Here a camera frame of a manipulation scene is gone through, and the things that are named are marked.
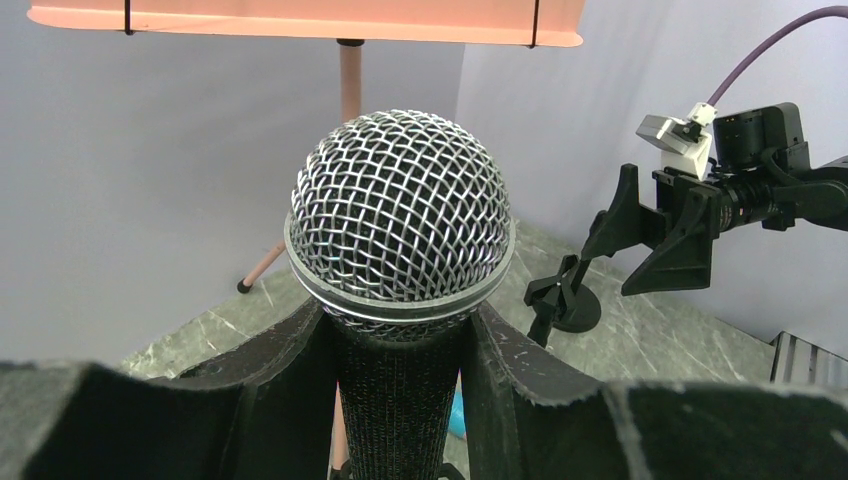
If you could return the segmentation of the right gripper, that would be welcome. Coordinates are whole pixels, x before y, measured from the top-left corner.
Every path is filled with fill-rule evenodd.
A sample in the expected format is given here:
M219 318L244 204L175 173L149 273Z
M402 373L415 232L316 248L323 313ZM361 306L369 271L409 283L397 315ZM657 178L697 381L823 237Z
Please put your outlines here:
M624 296L706 289L719 232L752 223L773 231L795 225L795 208L774 199L778 182L763 170L710 174L700 181L666 168L653 178L658 211L640 203L638 167L623 165L613 200L596 215L581 250L586 260L639 244L653 249L623 283ZM667 236L666 217L672 227Z

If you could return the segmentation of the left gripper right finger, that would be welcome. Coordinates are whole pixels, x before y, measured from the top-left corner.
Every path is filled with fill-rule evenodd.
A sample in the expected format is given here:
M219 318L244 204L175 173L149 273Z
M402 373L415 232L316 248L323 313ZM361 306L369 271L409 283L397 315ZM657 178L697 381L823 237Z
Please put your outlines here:
M489 305L461 368L474 479L843 479L847 396L815 386L617 380Z

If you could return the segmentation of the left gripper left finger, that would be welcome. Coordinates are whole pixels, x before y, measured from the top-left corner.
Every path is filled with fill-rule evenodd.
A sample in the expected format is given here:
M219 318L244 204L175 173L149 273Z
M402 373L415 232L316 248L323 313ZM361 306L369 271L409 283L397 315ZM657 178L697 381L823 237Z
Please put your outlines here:
M174 378L1 366L5 479L323 479L336 377L315 301Z

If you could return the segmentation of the black round base clip stand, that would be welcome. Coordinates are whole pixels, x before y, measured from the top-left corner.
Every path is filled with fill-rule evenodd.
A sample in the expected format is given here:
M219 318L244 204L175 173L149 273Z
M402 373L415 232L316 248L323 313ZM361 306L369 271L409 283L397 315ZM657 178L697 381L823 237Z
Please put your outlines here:
M600 301L582 284L590 263L578 255L565 255L555 275L528 283L524 303L535 317L527 336L541 347L547 346L553 329L585 333L600 322Z

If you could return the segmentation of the black microphone silver mesh head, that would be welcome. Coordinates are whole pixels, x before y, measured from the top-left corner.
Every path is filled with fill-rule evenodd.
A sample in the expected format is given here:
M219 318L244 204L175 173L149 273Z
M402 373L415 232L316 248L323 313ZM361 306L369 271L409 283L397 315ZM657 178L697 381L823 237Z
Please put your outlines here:
M468 322L515 247L496 162L438 115L361 115L308 155L284 237L333 322L350 477L437 478Z

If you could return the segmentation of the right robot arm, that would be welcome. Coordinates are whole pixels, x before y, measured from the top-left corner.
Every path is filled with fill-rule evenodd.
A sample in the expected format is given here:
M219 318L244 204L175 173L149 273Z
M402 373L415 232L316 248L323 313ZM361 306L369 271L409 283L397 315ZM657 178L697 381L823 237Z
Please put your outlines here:
M623 165L580 254L587 263L650 248L624 281L625 296L708 288L714 241L741 226L785 231L802 219L847 228L847 160L812 167L791 102L727 116L699 103L685 119L648 115L636 133L661 153L652 173L656 204L641 203L638 168Z

